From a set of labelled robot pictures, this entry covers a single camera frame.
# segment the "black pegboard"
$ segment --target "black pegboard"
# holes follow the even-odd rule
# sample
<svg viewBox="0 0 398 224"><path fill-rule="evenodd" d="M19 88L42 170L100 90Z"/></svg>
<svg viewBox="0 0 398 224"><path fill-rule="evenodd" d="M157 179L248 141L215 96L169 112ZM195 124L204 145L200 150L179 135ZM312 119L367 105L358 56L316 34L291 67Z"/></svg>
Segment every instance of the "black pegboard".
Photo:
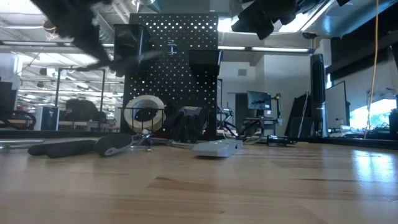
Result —
<svg viewBox="0 0 398 224"><path fill-rule="evenodd" d="M137 96L154 95L178 106L205 107L210 110L207 136L215 136L218 71L194 75L189 65L189 50L218 50L218 16L131 14L130 24L146 27L150 35L149 47L165 53L142 65L137 72L126 75L123 106ZM130 131L123 121L121 129Z"/></svg>

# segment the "wooden table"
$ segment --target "wooden table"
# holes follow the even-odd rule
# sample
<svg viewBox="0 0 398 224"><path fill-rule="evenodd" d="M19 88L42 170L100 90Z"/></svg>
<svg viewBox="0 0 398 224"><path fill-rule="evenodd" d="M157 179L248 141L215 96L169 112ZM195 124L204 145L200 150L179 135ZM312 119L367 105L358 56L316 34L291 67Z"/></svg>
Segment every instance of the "wooden table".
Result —
<svg viewBox="0 0 398 224"><path fill-rule="evenodd" d="M158 147L114 157L0 153L0 223L398 223L398 151Z"/></svg>

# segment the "roll of tape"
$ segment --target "roll of tape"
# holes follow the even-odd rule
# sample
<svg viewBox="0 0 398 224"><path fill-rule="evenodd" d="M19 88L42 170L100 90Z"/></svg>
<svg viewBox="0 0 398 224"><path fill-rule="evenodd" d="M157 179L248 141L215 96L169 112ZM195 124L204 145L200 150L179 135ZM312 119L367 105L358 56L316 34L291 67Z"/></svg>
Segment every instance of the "roll of tape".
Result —
<svg viewBox="0 0 398 224"><path fill-rule="evenodd" d="M154 132L162 127L163 122L166 119L164 107L163 101L156 96L138 96L127 104L126 108L133 109L124 110L124 119L129 124L130 128L136 133L140 133L143 129ZM135 120L135 117L139 109L134 110L134 108L154 108L158 111L153 119L148 121L137 121Z"/></svg>

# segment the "whiteboard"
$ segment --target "whiteboard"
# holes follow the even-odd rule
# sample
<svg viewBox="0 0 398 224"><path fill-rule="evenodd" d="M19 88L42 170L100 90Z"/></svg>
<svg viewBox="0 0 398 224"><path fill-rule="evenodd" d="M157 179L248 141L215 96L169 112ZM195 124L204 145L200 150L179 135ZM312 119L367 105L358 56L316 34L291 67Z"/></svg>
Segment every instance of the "whiteboard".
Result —
<svg viewBox="0 0 398 224"><path fill-rule="evenodd" d="M340 125L347 125L345 82L332 86L325 93L328 127L339 128Z"/></svg>

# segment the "wooden tabletop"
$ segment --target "wooden tabletop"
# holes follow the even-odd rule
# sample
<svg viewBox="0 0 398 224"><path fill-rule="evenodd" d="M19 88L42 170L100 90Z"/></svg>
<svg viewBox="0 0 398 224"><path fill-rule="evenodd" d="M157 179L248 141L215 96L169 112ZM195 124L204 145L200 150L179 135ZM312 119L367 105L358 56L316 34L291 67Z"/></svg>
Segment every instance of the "wooden tabletop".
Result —
<svg viewBox="0 0 398 224"><path fill-rule="evenodd" d="M0 152L0 223L398 223L398 151L158 147L114 157Z"/></svg>

